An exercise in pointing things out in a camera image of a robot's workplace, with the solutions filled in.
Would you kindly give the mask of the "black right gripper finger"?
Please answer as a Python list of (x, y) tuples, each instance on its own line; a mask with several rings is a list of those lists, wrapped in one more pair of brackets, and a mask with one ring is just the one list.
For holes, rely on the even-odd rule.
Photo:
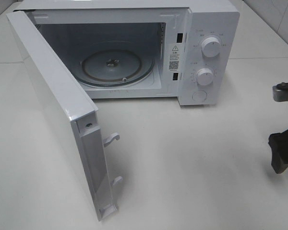
[(276, 102), (288, 101), (288, 82), (282, 82), (272, 87), (273, 99)]
[(268, 144), (272, 151), (271, 165), (275, 173), (281, 174), (288, 168), (288, 129), (269, 136)]

